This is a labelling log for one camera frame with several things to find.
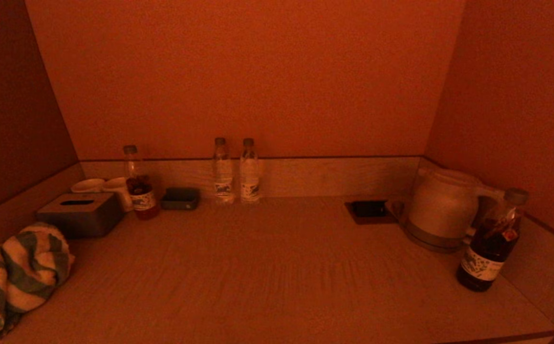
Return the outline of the green white striped towel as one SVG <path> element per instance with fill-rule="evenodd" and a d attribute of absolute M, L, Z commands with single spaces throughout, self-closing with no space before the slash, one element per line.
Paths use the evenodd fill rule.
<path fill-rule="evenodd" d="M 0 338 L 49 300 L 69 278 L 74 261 L 65 236 L 44 222 L 0 244 Z"/>

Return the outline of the clear water bottle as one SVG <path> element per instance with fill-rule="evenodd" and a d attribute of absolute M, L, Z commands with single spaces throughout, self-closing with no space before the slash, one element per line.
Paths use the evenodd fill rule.
<path fill-rule="evenodd" d="M 217 137 L 214 140 L 213 155 L 214 196 L 220 204 L 234 202 L 233 166 L 226 139 Z"/>
<path fill-rule="evenodd" d="M 260 164 L 254 139 L 243 139 L 239 159 L 240 201 L 246 204 L 260 202 Z"/>

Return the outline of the small dark teal box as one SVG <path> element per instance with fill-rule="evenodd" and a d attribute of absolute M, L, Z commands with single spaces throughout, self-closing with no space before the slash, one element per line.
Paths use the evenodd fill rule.
<path fill-rule="evenodd" d="M 200 200 L 200 190 L 189 187 L 168 187 L 160 200 L 164 210 L 195 210 Z"/>

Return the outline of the black recessed power socket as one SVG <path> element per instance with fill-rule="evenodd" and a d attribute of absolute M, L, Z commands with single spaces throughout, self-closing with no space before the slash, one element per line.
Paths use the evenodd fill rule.
<path fill-rule="evenodd" d="M 388 210 L 387 200 L 350 201 L 344 205 L 357 225 L 397 223 L 397 218 Z"/>

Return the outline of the small red tea bottle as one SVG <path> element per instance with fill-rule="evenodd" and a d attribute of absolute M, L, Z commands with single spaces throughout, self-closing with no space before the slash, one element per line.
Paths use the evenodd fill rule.
<path fill-rule="evenodd" d="M 125 145 L 125 183 L 132 201 L 133 211 L 139 220 L 151 220 L 159 214 L 159 206 L 146 164 L 139 156 L 137 146 Z"/>

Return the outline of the white tall cup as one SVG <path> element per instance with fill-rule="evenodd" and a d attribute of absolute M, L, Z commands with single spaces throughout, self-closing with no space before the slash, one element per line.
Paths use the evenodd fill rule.
<path fill-rule="evenodd" d="M 106 193 L 114 193 L 117 196 L 123 211 L 129 213 L 133 211 L 133 204 L 128 192 L 126 180 L 127 179 L 124 177 L 109 179 L 102 184 L 102 191 Z"/>

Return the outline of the white electric kettle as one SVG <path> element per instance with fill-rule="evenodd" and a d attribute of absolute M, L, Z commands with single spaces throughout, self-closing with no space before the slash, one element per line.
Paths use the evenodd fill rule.
<path fill-rule="evenodd" d="M 478 199 L 499 201 L 504 191 L 469 174 L 448 169 L 420 168 L 420 184 L 405 209 L 405 223 L 445 238 L 463 238 L 478 213 Z"/>

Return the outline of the grey kettle base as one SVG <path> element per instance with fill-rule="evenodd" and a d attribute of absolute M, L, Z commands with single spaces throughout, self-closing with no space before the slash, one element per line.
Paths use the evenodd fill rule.
<path fill-rule="evenodd" d="M 410 224 L 409 222 L 404 224 L 403 230 L 412 242 L 432 252 L 458 252 L 459 250 L 467 248 L 470 242 L 469 237 L 445 238 L 432 235 L 418 228 L 416 225 Z"/>

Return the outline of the white shallow cup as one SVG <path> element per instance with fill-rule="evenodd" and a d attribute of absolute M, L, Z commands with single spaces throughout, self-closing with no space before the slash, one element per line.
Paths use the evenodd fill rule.
<path fill-rule="evenodd" d="M 85 179 L 75 183 L 70 187 L 72 193 L 100 193 L 103 190 L 103 185 L 106 183 L 104 179 L 93 178 Z"/>

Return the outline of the grey tissue box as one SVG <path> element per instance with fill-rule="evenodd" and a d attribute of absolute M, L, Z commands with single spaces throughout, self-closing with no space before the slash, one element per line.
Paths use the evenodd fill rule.
<path fill-rule="evenodd" d="M 104 237 L 124 216 L 115 193 L 61 194 L 35 213 L 38 221 L 54 225 L 67 239 Z"/>

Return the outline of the large dark tea bottle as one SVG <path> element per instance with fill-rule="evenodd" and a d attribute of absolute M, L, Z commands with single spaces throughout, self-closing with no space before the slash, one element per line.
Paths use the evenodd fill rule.
<path fill-rule="evenodd" d="M 485 292 L 493 285 L 519 241 L 523 206 L 529 197 L 524 189 L 510 188 L 486 213 L 456 270 L 463 287 Z"/>

